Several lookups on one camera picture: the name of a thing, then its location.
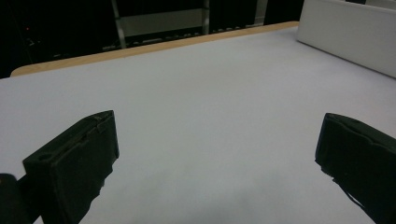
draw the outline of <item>white tabletop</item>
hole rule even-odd
[[[120,158],[81,223],[374,223],[315,150],[326,112],[396,136],[396,79],[296,30],[2,79],[0,172],[113,109]]]

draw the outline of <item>white foam block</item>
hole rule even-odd
[[[306,0],[297,39],[396,77],[395,24],[393,9],[338,0]]]

